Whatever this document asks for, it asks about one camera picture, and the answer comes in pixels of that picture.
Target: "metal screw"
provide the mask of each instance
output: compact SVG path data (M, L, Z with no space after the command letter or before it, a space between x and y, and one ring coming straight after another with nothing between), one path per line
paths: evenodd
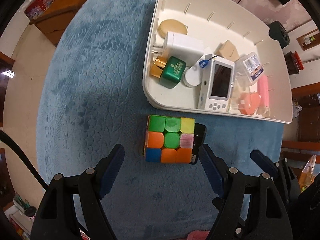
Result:
M262 177L264 177L265 179L269 179L270 175L266 172L262 173Z
M59 180L62 178L62 175L60 173L56 174L54 177L53 177L55 180Z
M86 174L94 174L94 168L88 168L86 171L85 171Z
M235 168L235 167L231 167L229 168L229 171L232 173L232 174L236 174L238 172L238 169Z

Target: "pink wall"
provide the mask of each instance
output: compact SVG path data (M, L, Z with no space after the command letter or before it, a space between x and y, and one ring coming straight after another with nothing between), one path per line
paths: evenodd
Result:
M287 31L291 31L311 19L298 0L291 0L284 6L278 0L242 0L239 5L252 12L266 24L279 21Z

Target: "white plastic bin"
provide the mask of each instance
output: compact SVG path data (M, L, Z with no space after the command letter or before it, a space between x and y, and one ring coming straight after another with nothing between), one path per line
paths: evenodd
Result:
M201 86L187 87L180 82L168 89L150 76L149 70L159 54L154 53L164 39L157 33L159 24L166 19L175 19L188 26L188 36L202 39L205 47L216 52L221 44L230 40L241 56L257 53L268 76L269 118L254 114L229 113L197 109ZM289 74L278 41L268 35L269 27L252 13L232 0L157 0L151 22L144 63L142 86L150 104L159 109L172 111L216 114L242 118L263 119L274 122L292 121L292 95ZM256 84L250 87L257 91Z

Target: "rubik's cube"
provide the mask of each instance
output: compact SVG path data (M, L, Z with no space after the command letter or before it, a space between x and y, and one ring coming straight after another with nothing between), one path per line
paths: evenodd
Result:
M195 120L149 115L144 156L146 162L190 163Z

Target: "blue tablecloth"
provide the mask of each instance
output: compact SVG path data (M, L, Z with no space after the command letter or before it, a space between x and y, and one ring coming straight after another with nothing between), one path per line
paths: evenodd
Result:
M116 143L124 146L124 163L102 200L118 239L179 238L210 229L217 216L200 162L143 160L148 114L193 117L205 124L205 142L244 174L262 172L250 160L252 149L276 161L281 147L280 123L162 111L148 103L142 72L155 2L87 0L57 46L38 112L38 166L48 183L56 173L76 175L94 167ZM84 224L78 196L75 206Z

